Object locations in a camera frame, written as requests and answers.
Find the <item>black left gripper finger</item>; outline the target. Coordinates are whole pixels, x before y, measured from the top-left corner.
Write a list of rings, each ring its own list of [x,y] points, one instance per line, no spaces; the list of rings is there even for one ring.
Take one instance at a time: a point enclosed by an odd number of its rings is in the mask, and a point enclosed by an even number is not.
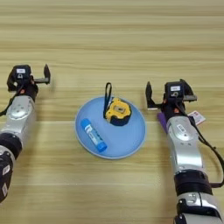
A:
[[[7,86],[9,92],[16,90],[17,87],[14,85],[14,83],[15,83],[15,74],[13,71],[11,71],[7,80]]]
[[[44,76],[45,76],[45,84],[50,84],[51,81],[51,73],[50,73],[50,69],[49,66],[47,64],[45,64],[44,67]]]

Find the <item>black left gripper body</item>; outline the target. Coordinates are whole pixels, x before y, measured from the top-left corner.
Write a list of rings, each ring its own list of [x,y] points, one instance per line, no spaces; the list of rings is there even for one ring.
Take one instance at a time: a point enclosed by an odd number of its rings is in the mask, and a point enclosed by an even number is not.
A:
[[[20,79],[17,81],[17,96],[29,96],[35,101],[39,91],[38,84],[48,83],[48,78],[34,79],[31,76],[29,79]]]

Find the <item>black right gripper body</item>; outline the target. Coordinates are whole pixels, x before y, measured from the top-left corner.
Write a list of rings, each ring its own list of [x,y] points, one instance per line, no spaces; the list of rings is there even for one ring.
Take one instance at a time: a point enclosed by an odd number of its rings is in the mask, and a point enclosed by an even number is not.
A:
[[[164,94],[163,100],[157,108],[164,113],[166,118],[174,116],[186,116],[185,102],[195,102],[197,96],[194,94]]]

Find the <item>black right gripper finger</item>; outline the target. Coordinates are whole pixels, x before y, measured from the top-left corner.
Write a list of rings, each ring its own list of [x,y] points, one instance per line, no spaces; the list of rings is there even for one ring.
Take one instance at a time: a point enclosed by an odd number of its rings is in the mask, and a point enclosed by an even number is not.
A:
[[[182,88],[183,88],[183,95],[184,96],[193,96],[193,90],[191,86],[183,79],[179,80],[181,82]]]
[[[147,101],[147,109],[158,109],[158,105],[152,100],[152,88],[149,81],[146,85],[145,96]]]

